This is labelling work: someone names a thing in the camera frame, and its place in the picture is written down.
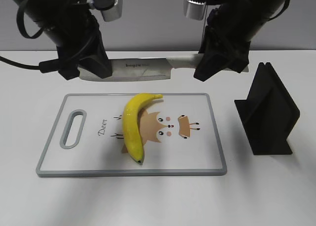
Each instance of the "kitchen knife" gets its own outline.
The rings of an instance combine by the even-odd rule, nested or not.
[[[203,54],[191,54],[167,58],[112,59],[113,74],[105,79],[101,79],[82,68],[79,68],[79,71],[82,80],[94,82],[164,80],[171,78],[171,69],[173,68],[195,69],[202,57]]]

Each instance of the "black stand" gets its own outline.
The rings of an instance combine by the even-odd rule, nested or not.
[[[247,100],[235,100],[254,155],[292,154],[286,139],[300,111],[270,63],[260,63]]]

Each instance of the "black cable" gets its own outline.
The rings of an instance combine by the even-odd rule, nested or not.
[[[286,1],[284,2],[284,5],[283,5],[283,8],[281,9],[281,11],[280,11],[276,16],[270,18],[268,21],[272,21],[273,19],[276,19],[276,18],[279,17],[282,13],[284,13],[284,12],[288,9],[288,7],[290,6],[290,2],[291,2],[291,0],[286,0]]]
[[[84,51],[90,47],[91,43],[94,42],[96,36],[98,35],[98,30],[93,29],[93,31],[90,33],[89,39],[83,44],[83,46],[71,57],[67,58],[66,60],[63,60],[63,62],[68,63],[72,62],[76,59],[79,59],[80,55],[84,53]]]
[[[0,56],[0,61],[4,62],[6,64],[9,64],[9,65],[13,65],[13,66],[18,67],[18,68],[22,68],[22,69],[40,70],[40,68],[38,66],[17,63],[17,62],[14,62],[12,60],[9,60],[7,58],[4,58],[2,56]]]
[[[25,9],[26,9],[28,2],[29,2],[29,0],[23,0],[21,2],[21,4],[19,5],[19,9],[18,9],[18,12],[16,14],[16,24],[18,25],[19,32],[21,33],[21,35],[24,38],[36,39],[44,32],[46,27],[49,25],[50,21],[57,20],[60,16],[63,15],[63,12],[67,9],[71,0],[67,0],[64,3],[64,5],[61,7],[61,9],[56,13],[55,16],[53,16],[51,18],[47,18],[47,20],[44,22],[44,25],[42,25],[42,27],[33,36],[30,36],[27,33],[26,28],[25,28],[25,24],[24,24],[24,14],[25,14]]]
[[[84,2],[84,3],[73,3],[73,4],[71,4],[71,6],[91,9],[90,4],[87,3],[87,2]]]

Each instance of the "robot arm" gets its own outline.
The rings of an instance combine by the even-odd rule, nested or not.
[[[240,73],[248,64],[251,39],[268,21],[281,15],[290,0],[187,0],[195,6],[185,6],[187,17],[200,19],[206,5],[221,4],[213,9],[199,53],[204,56],[197,66],[194,77],[205,81],[229,67]],[[284,3],[281,12],[271,18]]]
[[[78,67],[100,78],[112,75],[112,65],[103,47],[99,24],[90,9],[101,11],[106,22],[121,16],[122,0],[14,0],[19,5],[17,24],[20,33],[34,39],[45,32],[57,46],[58,59],[28,66],[0,61],[43,73],[58,71],[65,79],[79,76]],[[204,54],[194,77],[205,81],[229,67],[241,72],[249,63],[248,53],[253,36],[284,3],[289,0],[185,0],[185,15],[202,20],[208,5],[218,5],[207,19],[199,53]],[[30,36],[24,27],[24,13],[40,30]]]

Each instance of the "banana tip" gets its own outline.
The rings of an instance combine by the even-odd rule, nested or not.
[[[161,98],[163,98],[163,95],[162,95],[162,94],[156,94],[156,95],[155,95],[155,99],[161,99]]]

